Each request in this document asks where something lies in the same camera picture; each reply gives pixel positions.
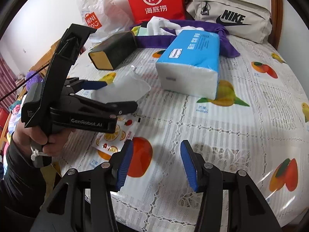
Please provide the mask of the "dark sleeve forearm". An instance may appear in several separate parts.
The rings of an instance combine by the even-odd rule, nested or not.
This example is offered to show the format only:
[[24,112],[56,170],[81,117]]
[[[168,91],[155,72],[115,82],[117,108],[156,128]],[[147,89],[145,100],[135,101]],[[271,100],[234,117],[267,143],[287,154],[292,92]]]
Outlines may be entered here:
[[46,182],[39,168],[12,140],[1,179],[1,231],[30,231],[45,201]]

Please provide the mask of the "person's left hand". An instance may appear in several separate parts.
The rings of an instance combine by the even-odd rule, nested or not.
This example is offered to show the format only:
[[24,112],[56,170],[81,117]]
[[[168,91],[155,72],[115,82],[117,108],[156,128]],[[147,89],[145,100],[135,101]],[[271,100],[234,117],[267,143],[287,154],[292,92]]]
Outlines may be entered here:
[[39,145],[43,145],[43,153],[50,157],[56,157],[61,154],[61,151],[68,141],[68,138],[75,129],[65,128],[59,133],[46,136],[40,127],[25,128],[25,124],[18,122],[12,139],[16,147],[27,157],[31,156],[31,142],[35,141]]

